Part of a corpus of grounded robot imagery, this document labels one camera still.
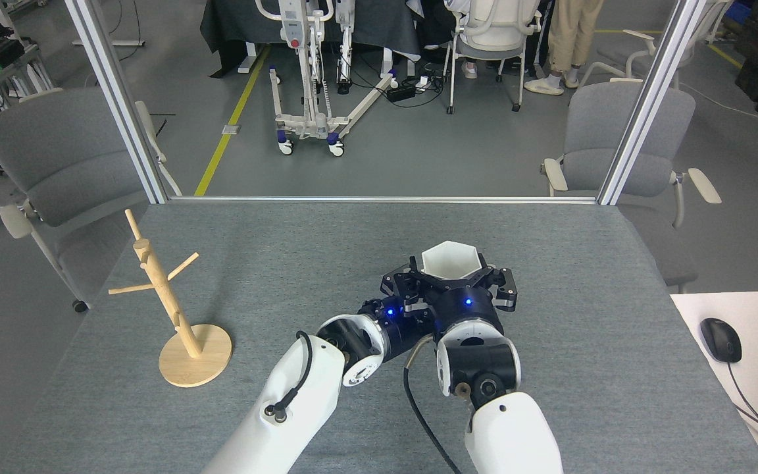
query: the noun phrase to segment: hexagonal cup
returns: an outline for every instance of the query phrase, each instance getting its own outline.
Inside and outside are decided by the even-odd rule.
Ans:
[[[443,280],[460,280],[482,267],[475,247],[451,240],[424,251],[422,255],[423,273]]]

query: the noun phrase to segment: power strip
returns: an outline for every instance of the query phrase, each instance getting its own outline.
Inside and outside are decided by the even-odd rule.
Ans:
[[[398,102],[400,100],[411,99],[415,96],[415,87],[413,85],[401,85],[397,89],[390,89],[385,92],[385,96],[391,102]]]

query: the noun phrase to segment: patient lift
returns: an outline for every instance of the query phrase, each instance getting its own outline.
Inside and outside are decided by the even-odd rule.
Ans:
[[[312,14],[308,14],[307,3],[312,2]],[[336,18],[345,23],[341,24],[343,31],[342,59],[339,65],[339,82],[342,77],[349,85],[349,45],[352,42],[352,23],[355,18],[355,0],[339,0],[340,15]],[[389,86],[397,87],[395,72],[383,74],[382,79],[367,96],[355,106],[346,117],[335,117],[329,104],[329,89],[324,79],[324,58],[321,55],[321,45],[324,42],[324,22],[335,14],[332,0],[327,0],[328,12],[324,14],[318,9],[314,0],[279,0],[280,13],[274,14],[265,10],[262,0],[256,0],[256,8],[265,18],[282,21],[280,37],[289,48],[295,50],[300,61],[300,75],[303,78],[303,116],[292,116],[282,113],[280,102],[280,79],[274,66],[268,70],[271,80],[271,90],[274,96],[274,121],[276,121],[277,144],[280,152],[291,154],[292,142],[286,137],[287,132],[294,133],[298,139],[318,138],[326,140],[329,151],[335,156],[343,154],[341,138],[349,132],[355,121],[367,111]],[[324,94],[326,113],[319,110],[318,95]]]

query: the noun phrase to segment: caster wheel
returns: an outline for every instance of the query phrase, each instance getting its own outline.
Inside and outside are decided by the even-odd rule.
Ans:
[[[331,151],[336,157],[341,156],[343,154],[343,143],[339,140],[335,142],[334,145],[329,145],[329,151]]]
[[[292,153],[292,147],[294,147],[294,144],[291,143],[291,140],[286,140],[283,144],[277,144],[280,147],[280,152],[285,155],[289,155]]]

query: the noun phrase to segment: gray felt surface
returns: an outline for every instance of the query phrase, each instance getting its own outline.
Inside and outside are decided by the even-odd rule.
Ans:
[[[180,389],[157,369],[172,329],[156,294],[91,310],[2,472],[201,471],[255,401],[297,329],[379,296],[382,274],[443,240],[513,269],[518,310],[501,314],[522,389],[545,413],[566,472],[758,472],[758,450],[614,207],[487,204],[168,204],[141,223],[192,324],[234,337],[213,382]],[[145,281],[131,249],[108,287]],[[446,472],[402,388],[402,357],[342,390],[291,472]],[[412,390],[460,466],[467,411],[440,396],[434,357]]]

